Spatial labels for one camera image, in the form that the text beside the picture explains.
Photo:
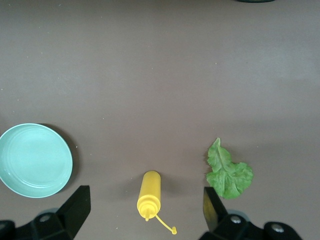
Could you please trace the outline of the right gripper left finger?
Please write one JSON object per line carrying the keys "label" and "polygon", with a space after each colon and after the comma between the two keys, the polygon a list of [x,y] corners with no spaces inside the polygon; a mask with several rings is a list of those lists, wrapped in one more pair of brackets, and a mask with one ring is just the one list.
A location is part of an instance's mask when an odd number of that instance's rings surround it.
{"label": "right gripper left finger", "polygon": [[91,212],[91,192],[81,185],[56,212],[45,212],[25,225],[0,221],[2,240],[73,240]]}

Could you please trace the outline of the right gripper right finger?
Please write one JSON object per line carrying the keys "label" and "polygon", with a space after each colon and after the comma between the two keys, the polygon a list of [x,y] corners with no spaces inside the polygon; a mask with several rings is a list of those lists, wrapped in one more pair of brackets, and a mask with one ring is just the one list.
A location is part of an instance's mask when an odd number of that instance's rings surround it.
{"label": "right gripper right finger", "polygon": [[203,215],[208,231],[201,240],[302,240],[285,223],[269,221],[259,228],[237,213],[228,213],[212,187],[203,190]]}

